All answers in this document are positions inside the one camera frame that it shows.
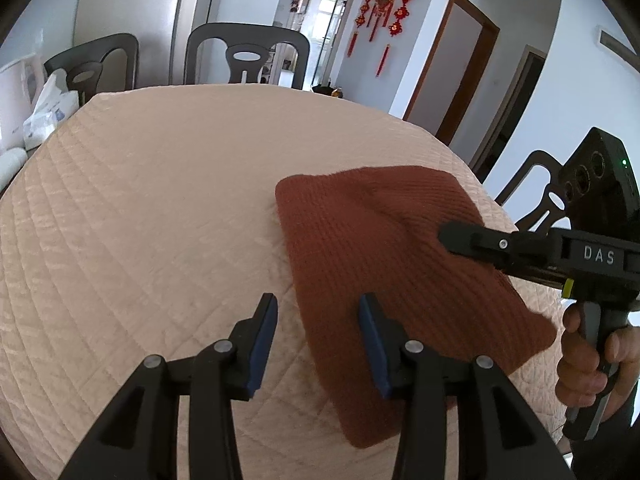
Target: sleeve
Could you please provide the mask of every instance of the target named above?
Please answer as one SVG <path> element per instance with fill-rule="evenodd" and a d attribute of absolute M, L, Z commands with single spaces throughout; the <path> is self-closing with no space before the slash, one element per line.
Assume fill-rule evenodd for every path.
<path fill-rule="evenodd" d="M 628 461 L 633 442 L 640 434 L 640 419 L 631 428 L 634 401 L 638 385 L 626 403 L 607 422 L 600 425 L 598 434 L 588 442 L 571 442 L 574 453 L 572 471 L 577 480 L 612 480 Z"/>

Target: red tassel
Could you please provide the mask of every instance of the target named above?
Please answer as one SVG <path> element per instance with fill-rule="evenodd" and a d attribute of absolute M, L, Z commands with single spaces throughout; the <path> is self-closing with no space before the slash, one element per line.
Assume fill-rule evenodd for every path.
<path fill-rule="evenodd" d="M 388 56 L 390 48 L 391 48 L 391 45 L 387 43 L 385 53 L 382 56 L 382 61 L 380 61 L 380 66 L 378 67 L 378 73 L 376 74 L 376 77 L 380 77 L 380 74 L 382 73 L 382 69 L 385 67 L 386 56 Z"/>
<path fill-rule="evenodd" d="M 356 46 L 357 39 L 358 39 L 358 31 L 356 30 L 353 33 L 353 37 L 351 38 L 351 43 L 349 44 L 349 49 L 347 51 L 347 57 L 351 57 L 351 54 L 353 54 L 353 49 Z"/>
<path fill-rule="evenodd" d="M 389 5 L 389 10 L 386 12 L 385 23 L 382 24 L 383 27 L 386 27 L 389 24 L 389 18 L 391 17 L 392 10 L 393 5 Z"/>
<path fill-rule="evenodd" d="M 378 10 L 378 6 L 374 5 L 373 10 L 371 11 L 371 15 L 369 16 L 369 22 L 367 23 L 367 28 L 369 28 L 369 25 L 371 25 L 371 20 L 373 20 L 373 15 L 377 12 L 377 10 Z"/>
<path fill-rule="evenodd" d="M 371 37 L 369 38 L 369 43 L 373 41 L 373 37 L 376 35 L 376 31 L 378 30 L 378 25 L 380 24 L 380 16 L 376 19 L 376 24 L 373 26 L 373 30 L 371 31 Z"/>

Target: yellow label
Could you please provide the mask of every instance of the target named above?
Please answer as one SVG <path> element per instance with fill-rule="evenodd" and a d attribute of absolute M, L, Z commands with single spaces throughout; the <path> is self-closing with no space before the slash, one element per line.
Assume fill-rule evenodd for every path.
<path fill-rule="evenodd" d="M 573 288 L 574 288 L 574 280 L 572 280 L 571 278 L 568 278 L 566 282 L 564 282 L 564 287 L 562 288 L 562 297 L 565 300 L 571 299 L 571 292 Z"/>

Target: blue gripper pad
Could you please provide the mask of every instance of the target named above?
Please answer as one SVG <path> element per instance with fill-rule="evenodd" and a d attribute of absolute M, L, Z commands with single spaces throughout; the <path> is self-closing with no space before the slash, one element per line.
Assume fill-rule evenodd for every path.
<path fill-rule="evenodd" d="M 360 298 L 358 308 L 358 323 L 362 332 L 362 341 L 367 352 L 369 367 L 373 382 L 383 398 L 391 396 L 391 383 L 388 373 L 388 359 L 386 357 L 385 346 L 376 325 L 375 315 L 372 312 L 370 302 L 376 301 L 375 297 L 364 294 Z"/>
<path fill-rule="evenodd" d="M 262 386 L 262 378 L 267 367 L 273 335 L 278 324 L 278 300 L 273 294 L 265 294 L 262 300 L 268 301 L 268 304 L 266 306 L 258 306 L 258 310 L 260 310 L 261 306 L 264 308 L 264 312 L 259 313 L 262 316 L 262 323 L 255 337 L 254 347 L 249 355 L 249 380 L 246 384 L 246 389 L 251 399 Z"/>

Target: brown knit hat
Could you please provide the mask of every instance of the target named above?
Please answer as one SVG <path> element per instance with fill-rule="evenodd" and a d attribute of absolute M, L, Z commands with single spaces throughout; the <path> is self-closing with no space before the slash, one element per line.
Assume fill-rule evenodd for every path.
<path fill-rule="evenodd" d="M 402 404 L 375 389 L 358 327 L 358 300 L 375 292 L 411 338 L 471 361 L 491 356 L 511 374 L 556 339 L 489 264 L 450 254 L 448 221 L 482 224 L 452 175 L 418 166 L 297 175 L 276 187 L 278 214 L 318 377 L 356 447 L 398 433 Z"/>

